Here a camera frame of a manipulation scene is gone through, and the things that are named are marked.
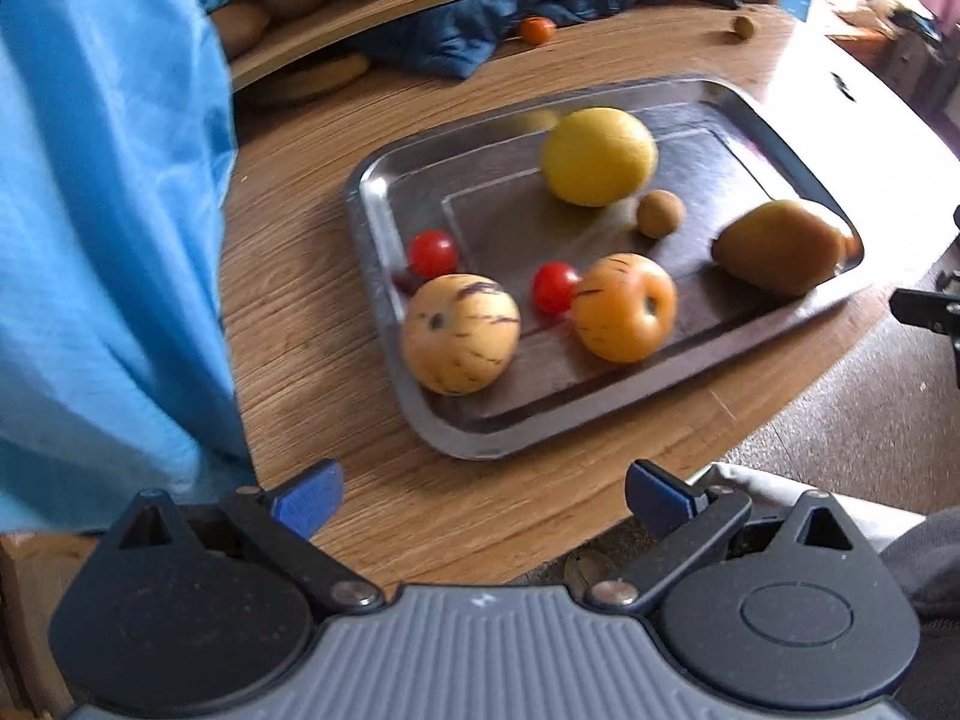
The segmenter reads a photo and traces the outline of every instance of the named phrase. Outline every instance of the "red tomato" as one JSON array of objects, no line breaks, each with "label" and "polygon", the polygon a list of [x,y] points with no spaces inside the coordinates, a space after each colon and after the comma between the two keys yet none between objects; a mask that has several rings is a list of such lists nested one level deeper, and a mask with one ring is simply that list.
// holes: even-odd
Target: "red tomato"
[{"label": "red tomato", "polygon": [[566,263],[547,263],[534,276],[534,304],[544,314],[570,310],[580,275]]},{"label": "red tomato", "polygon": [[448,234],[440,230],[427,230],[410,242],[407,261],[411,271],[424,281],[429,281],[437,276],[452,274],[460,261],[460,254]]}]

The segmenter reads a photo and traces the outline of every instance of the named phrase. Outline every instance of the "white logo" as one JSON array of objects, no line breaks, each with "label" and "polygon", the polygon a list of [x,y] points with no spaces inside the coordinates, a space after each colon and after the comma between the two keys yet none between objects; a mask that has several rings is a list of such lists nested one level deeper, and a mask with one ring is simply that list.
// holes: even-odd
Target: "white logo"
[{"label": "white logo", "polygon": [[495,604],[496,598],[488,592],[485,592],[483,595],[478,595],[476,598],[470,599],[470,603],[477,608],[486,608],[487,604]]}]

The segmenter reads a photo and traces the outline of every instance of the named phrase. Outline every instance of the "tray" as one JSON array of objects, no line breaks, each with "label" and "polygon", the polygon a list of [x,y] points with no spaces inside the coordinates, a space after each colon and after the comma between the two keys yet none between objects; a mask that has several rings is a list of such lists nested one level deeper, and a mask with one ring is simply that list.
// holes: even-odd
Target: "tray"
[{"label": "tray", "polygon": [[[635,201],[580,208],[551,196],[539,173],[544,127],[580,108],[637,115],[659,146],[643,191],[685,201],[680,229],[655,242],[632,230]],[[445,454],[510,455],[662,391],[823,312],[868,283],[863,255],[799,301],[784,302],[727,276],[710,242],[769,199],[805,197],[853,220],[730,84],[697,76],[647,79],[532,100],[421,132],[373,153],[347,183],[350,224],[397,400],[414,430]],[[522,333],[510,367],[477,394],[421,388],[400,356],[411,285],[405,247],[425,229],[453,235],[462,270],[498,281],[520,306]],[[545,319],[530,299],[536,269],[563,260],[585,271],[613,252],[651,257],[677,284],[672,338],[636,365],[587,351],[571,323]]]}]

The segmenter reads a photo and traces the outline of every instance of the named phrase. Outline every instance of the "brown pear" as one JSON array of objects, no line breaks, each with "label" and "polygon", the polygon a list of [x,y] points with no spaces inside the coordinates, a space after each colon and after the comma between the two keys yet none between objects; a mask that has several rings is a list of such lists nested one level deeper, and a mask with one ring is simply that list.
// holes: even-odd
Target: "brown pear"
[{"label": "brown pear", "polygon": [[738,218],[710,255],[728,274],[778,295],[798,298],[836,276],[847,259],[841,218],[807,200],[771,200]]}]

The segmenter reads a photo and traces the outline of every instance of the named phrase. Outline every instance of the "gray ribbed surface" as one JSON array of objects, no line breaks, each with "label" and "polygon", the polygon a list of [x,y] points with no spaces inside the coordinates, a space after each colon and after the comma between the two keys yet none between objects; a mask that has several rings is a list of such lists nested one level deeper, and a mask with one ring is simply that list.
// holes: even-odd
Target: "gray ribbed surface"
[{"label": "gray ribbed surface", "polygon": [[[644,627],[562,587],[408,587],[328,626],[296,674],[223,720],[760,720],[690,685]],[[114,717],[83,707],[75,720]],[[898,720],[888,704],[851,712]]]}]

